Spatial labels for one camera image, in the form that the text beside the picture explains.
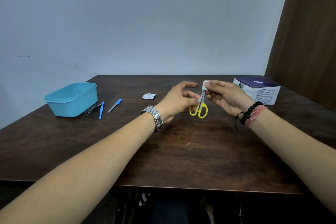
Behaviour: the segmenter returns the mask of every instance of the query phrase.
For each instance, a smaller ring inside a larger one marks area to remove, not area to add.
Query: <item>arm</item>
[[[186,86],[197,84],[180,83],[155,106],[164,123],[198,104],[200,96]],[[81,223],[154,129],[151,114],[137,117],[38,180],[0,211],[0,223]]]
[[[208,99],[236,116],[254,101],[236,84],[210,81]],[[270,110],[264,110],[250,125],[305,183],[311,192],[336,214],[336,150],[292,126]]]

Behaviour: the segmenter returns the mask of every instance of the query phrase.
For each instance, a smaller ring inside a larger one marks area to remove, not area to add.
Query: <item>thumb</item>
[[[212,92],[216,92],[216,93],[221,94],[221,95],[223,95],[226,92],[224,87],[219,86],[217,84],[209,83],[209,82],[205,83],[205,87],[208,90],[211,90]]]
[[[187,98],[187,106],[197,106],[199,101],[195,98]]]

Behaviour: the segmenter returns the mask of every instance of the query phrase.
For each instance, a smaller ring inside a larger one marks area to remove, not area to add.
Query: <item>white cotton pad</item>
[[[202,91],[203,91],[203,90],[208,90],[208,89],[205,87],[205,83],[206,83],[206,82],[209,82],[209,81],[204,81],[204,82],[203,82]]]

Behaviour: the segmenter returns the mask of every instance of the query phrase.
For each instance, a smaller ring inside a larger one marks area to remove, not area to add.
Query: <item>plastic tub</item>
[[[77,82],[56,90],[44,97],[54,115],[76,117],[98,101],[97,85]]]

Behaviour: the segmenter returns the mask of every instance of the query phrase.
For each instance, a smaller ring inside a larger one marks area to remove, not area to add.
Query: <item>table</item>
[[[53,168],[136,118],[181,81],[233,81],[234,76],[98,75],[101,120],[56,117],[48,105],[0,130],[0,181],[34,182]],[[145,93],[156,93],[144,100]],[[110,113],[107,110],[122,98]],[[183,113],[153,134],[131,159],[116,185],[219,191],[305,193],[298,177],[257,136],[206,100],[204,119]],[[336,148],[336,113],[281,87],[269,107],[319,141]]]

